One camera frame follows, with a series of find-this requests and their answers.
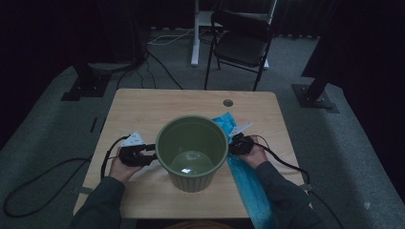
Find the blue plastic bag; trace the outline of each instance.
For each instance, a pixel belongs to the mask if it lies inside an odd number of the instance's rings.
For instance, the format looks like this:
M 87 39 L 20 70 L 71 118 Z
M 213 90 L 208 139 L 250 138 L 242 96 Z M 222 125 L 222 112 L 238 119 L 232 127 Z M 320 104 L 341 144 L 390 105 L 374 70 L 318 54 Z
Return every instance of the blue plastic bag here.
M 226 113 L 212 120 L 223 128 L 225 134 L 228 135 L 228 142 L 231 142 L 229 134 L 237 126 L 232 114 Z M 276 228 L 271 203 L 256 176 L 255 170 L 238 156 L 232 154 L 228 154 L 226 161 L 254 227 L 256 229 Z

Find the paper tag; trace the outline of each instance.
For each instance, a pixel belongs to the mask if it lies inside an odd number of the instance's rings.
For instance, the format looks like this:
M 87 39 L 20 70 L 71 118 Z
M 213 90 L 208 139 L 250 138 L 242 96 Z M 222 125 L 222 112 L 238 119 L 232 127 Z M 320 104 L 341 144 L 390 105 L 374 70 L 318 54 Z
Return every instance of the paper tag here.
M 138 133 L 138 131 L 134 132 L 133 134 L 131 134 L 130 136 L 128 136 L 128 138 L 126 138 L 122 144 L 121 147 L 125 147 L 125 146 L 137 146 L 137 145 L 143 145 L 143 139 L 140 136 L 140 134 Z
M 241 125 L 241 126 L 236 126 L 233 128 L 232 132 L 229 134 L 230 137 L 233 137 L 241 132 L 243 132 L 244 130 L 246 130 L 247 128 L 249 128 L 253 123 L 249 122 L 246 125 Z

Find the green pot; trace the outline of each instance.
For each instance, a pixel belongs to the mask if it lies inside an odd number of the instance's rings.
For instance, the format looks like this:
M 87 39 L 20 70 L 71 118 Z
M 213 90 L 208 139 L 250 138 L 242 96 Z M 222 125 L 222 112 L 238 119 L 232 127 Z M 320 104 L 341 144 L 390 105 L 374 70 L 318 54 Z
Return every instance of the green pot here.
M 167 123 L 158 134 L 156 153 L 173 184 L 184 192 L 206 188 L 228 152 L 223 129 L 211 119 L 185 115 Z

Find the chair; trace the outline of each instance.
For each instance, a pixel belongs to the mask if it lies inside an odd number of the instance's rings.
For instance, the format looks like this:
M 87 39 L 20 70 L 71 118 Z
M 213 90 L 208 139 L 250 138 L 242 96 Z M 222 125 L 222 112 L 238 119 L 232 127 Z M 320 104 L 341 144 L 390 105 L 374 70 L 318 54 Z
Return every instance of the chair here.
M 216 24 L 223 27 L 224 35 L 219 39 Z M 227 10 L 217 10 L 211 15 L 213 38 L 209 51 L 208 66 L 205 74 L 204 89 L 208 83 L 212 54 L 220 63 L 257 73 L 253 91 L 259 83 L 268 49 L 273 36 L 273 29 L 267 21 L 245 16 Z

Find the gray sleeve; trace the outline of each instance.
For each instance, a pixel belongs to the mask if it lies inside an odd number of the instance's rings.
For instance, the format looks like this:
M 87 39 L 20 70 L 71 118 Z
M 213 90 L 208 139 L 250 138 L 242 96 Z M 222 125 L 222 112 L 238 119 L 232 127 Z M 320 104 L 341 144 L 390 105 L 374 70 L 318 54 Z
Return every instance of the gray sleeve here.
M 269 161 L 260 164 L 256 174 L 271 201 L 278 228 L 325 228 L 309 207 L 308 195 L 285 179 Z
M 77 211 L 69 228 L 119 228 L 119 206 L 124 191 L 122 182 L 105 177 Z

